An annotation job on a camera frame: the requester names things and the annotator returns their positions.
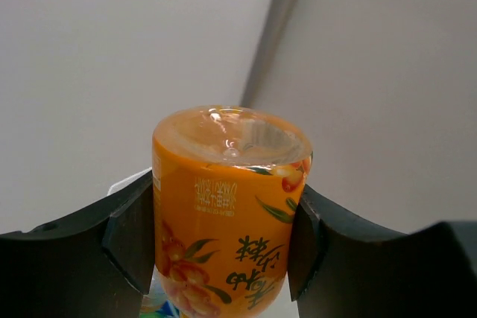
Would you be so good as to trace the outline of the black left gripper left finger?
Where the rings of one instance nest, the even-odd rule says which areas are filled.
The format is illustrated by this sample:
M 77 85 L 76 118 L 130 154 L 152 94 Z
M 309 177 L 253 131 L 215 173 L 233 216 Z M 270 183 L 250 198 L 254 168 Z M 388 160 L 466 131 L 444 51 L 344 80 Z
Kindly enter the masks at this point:
M 1 235 L 2 317 L 138 317 L 154 268 L 152 174 Z

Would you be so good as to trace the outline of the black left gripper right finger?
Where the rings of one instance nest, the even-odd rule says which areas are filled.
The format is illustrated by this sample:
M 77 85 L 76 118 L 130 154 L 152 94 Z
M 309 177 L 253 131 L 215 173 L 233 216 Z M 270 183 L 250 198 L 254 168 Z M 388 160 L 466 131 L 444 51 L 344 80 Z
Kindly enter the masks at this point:
M 476 223 L 441 221 L 405 234 L 306 187 L 288 282 L 301 317 L 474 317 Z

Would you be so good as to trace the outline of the orange juice bottle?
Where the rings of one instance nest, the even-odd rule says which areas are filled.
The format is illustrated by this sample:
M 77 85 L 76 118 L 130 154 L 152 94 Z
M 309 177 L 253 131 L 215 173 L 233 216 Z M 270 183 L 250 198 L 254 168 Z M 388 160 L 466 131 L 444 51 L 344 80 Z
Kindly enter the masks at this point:
M 239 106 L 158 123 L 155 265 L 183 317 L 257 317 L 278 297 L 312 157 L 299 127 Z

